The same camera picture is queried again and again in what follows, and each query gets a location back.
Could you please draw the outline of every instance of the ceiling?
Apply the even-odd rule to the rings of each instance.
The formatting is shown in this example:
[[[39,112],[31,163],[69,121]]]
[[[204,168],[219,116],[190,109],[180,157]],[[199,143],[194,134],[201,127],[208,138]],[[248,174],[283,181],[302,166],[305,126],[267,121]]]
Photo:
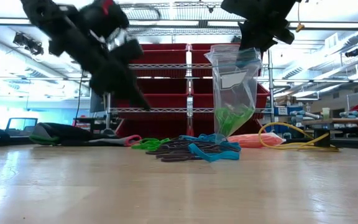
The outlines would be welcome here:
[[[76,7],[82,7],[89,4],[92,0],[60,0],[55,1],[64,4],[74,4]],[[204,4],[197,1],[176,2],[173,1],[120,1],[120,4],[125,4],[125,10],[131,20],[133,29],[136,30],[138,24],[147,23],[147,19],[153,19],[150,10],[145,13],[144,10],[137,9],[136,4],[148,4],[160,9],[163,19],[161,28],[149,29],[145,34],[139,34],[138,39],[142,44],[149,43],[228,43],[233,38],[233,35],[238,32],[238,29],[220,23],[242,21],[243,19],[233,14],[224,12],[219,7],[216,7],[213,13],[209,13]],[[219,5],[216,1],[210,2],[209,5]],[[299,7],[299,15],[301,21],[313,22],[358,22],[358,0],[309,0],[309,3],[303,2]],[[22,10],[20,0],[0,0],[0,19],[3,18],[22,18],[25,19],[25,14]],[[202,31],[198,26],[198,22],[202,20],[214,20],[218,22],[215,24],[213,31],[208,30],[211,34],[222,33],[223,35],[205,35],[207,32]],[[287,20],[291,24],[297,24],[298,7],[295,6],[288,15]],[[349,24],[334,24],[335,28],[347,27]],[[309,28],[313,26],[312,23],[306,25]],[[332,24],[317,24],[317,27],[322,27],[324,30],[303,30],[296,33],[295,41],[292,45],[279,43],[271,48],[272,63],[274,68],[275,78],[280,77],[284,69],[294,66],[300,59],[309,57],[315,51],[321,49],[325,45],[325,40],[328,37],[337,33],[339,40],[346,38],[356,31],[345,31],[345,29],[331,29]],[[12,40],[16,32],[23,32],[35,40],[43,43],[44,49],[48,48],[48,37],[35,27],[20,26],[15,24],[0,24],[0,50],[4,54],[0,55],[0,77],[15,76],[15,77],[38,77],[44,78],[80,78],[80,67],[72,63],[71,58],[67,54],[63,54],[60,58],[53,55],[45,54],[43,57],[33,58],[31,54],[22,48],[17,48]],[[308,78],[315,77],[318,74],[328,72],[332,69],[338,68],[340,61],[339,54],[333,55],[324,65],[316,65],[313,68],[308,68],[308,72],[304,72],[303,76],[295,76],[293,78]],[[73,98],[78,95],[78,80],[39,80],[24,82],[16,80],[15,82],[4,82],[0,80],[0,94],[9,95],[34,95],[40,96],[56,96],[60,100],[66,98]],[[89,96],[89,88],[87,84],[82,90],[83,96]]]

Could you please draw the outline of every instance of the wall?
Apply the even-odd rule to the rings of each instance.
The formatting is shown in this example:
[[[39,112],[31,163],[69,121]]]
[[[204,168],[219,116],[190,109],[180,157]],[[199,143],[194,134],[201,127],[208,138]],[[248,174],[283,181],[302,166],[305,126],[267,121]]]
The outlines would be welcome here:
[[[320,112],[322,108],[331,108],[332,110],[345,108],[347,111],[347,95],[354,94],[353,89],[357,86],[352,87],[351,89],[340,89],[339,91],[332,91],[327,95],[321,97],[321,100],[314,101],[311,104],[311,112],[316,113]],[[339,92],[339,98],[334,99],[333,93]],[[351,108],[355,105],[358,105],[358,95],[350,97],[350,106]]]

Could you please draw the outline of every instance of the green object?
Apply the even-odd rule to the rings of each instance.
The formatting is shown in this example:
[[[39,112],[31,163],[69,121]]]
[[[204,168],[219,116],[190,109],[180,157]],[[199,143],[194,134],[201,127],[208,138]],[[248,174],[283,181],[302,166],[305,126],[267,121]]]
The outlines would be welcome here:
[[[141,150],[147,150],[147,151],[156,151],[162,144],[170,141],[169,138],[158,140],[154,138],[145,138],[140,140],[140,142],[134,146],[132,146],[133,149],[141,149]]]
[[[215,111],[215,118],[219,123],[219,131],[217,134],[230,136],[247,122],[254,114],[255,109],[244,107],[242,113],[235,113],[228,108],[220,108]]]

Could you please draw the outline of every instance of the black cable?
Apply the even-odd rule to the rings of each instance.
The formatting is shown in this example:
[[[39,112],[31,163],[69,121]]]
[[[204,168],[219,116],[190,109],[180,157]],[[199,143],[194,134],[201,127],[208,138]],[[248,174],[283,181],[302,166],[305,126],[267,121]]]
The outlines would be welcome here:
[[[78,106],[77,106],[77,112],[75,113],[74,127],[77,126],[78,112],[79,112],[79,110],[80,110],[81,84],[82,84],[82,78],[83,78],[83,77],[84,77],[84,70],[82,70],[81,79],[80,79],[80,87],[78,88]]]

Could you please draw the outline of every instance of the plastic bag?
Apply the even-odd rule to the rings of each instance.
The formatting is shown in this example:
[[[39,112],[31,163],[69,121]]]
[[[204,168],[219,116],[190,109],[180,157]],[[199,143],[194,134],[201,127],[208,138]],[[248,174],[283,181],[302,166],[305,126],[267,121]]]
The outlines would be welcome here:
[[[269,146],[278,146],[285,142],[285,139],[280,138],[275,133],[262,133],[260,136],[264,143]],[[230,136],[227,138],[229,142],[238,142],[241,147],[245,148],[261,148],[263,145],[259,141],[258,134],[241,134],[238,136]]]
[[[215,134],[228,137],[255,112],[260,52],[219,44],[204,56],[213,66]]]

